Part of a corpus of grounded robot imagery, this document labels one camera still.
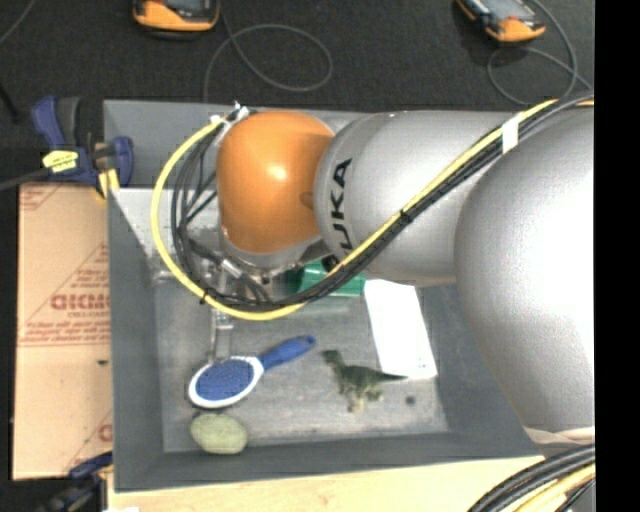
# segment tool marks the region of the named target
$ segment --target brush handle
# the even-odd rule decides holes
[[[313,336],[298,336],[290,340],[283,341],[268,352],[262,354],[258,359],[265,370],[278,366],[279,364],[291,361],[307,353],[316,343]]]

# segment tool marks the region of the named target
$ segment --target blue clamp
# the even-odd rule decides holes
[[[31,119],[36,131],[49,145],[45,157],[50,181],[74,181],[93,185],[100,190],[102,171],[95,167],[100,157],[114,156],[115,169],[120,185],[126,186],[133,173],[133,143],[129,137],[115,137],[106,148],[91,154],[78,146],[75,138],[76,111],[80,99],[63,98],[58,101],[49,95],[40,99],[31,109]]]
[[[90,477],[93,473],[113,464],[113,452],[105,452],[103,454],[86,460],[69,471],[68,477],[72,480],[81,480]]]

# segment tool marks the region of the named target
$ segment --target rock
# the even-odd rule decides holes
[[[191,437],[207,453],[233,455],[247,445],[247,430],[235,418],[206,413],[197,416],[190,427]]]

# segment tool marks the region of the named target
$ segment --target clamp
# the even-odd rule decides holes
[[[104,171],[95,166],[102,157],[115,157],[115,174],[120,185],[127,185],[133,173],[133,143],[129,137],[115,137],[105,148],[89,153],[78,145],[75,137],[76,113],[80,98],[58,100],[49,95],[41,98],[31,109],[36,131],[48,145],[49,153],[42,162],[47,179],[55,182],[79,182],[94,186],[103,194]]]
[[[76,512],[94,497],[105,499],[105,481],[100,474],[113,465],[113,452],[106,452],[76,466],[67,477],[74,481],[67,489],[59,492],[46,503],[39,504],[34,512]]]

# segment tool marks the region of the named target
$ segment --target orange device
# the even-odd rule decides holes
[[[519,43],[546,29],[536,13],[520,0],[456,0],[467,17],[501,43]]]
[[[153,35],[189,38],[211,29],[219,0],[133,0],[133,18]]]

